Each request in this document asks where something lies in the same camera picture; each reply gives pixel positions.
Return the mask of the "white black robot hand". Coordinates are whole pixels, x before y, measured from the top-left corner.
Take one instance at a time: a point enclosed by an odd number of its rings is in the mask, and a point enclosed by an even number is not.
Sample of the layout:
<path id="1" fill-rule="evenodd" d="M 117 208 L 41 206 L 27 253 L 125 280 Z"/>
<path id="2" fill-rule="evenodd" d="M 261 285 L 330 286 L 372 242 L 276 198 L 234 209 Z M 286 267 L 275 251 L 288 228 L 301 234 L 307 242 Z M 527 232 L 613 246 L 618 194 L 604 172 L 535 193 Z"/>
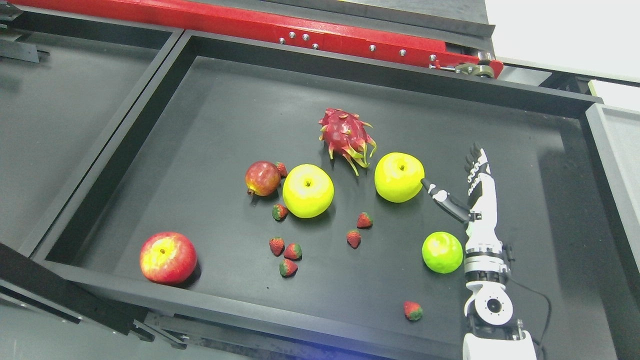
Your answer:
<path id="1" fill-rule="evenodd" d="M 490 252 L 500 255 L 503 243 L 495 231 L 498 224 L 496 183 L 482 146 L 477 143 L 471 146 L 465 158 L 464 170 L 468 185 L 466 205 L 427 178 L 422 178 L 420 182 L 435 204 L 452 218 L 466 224 L 467 253 Z"/>

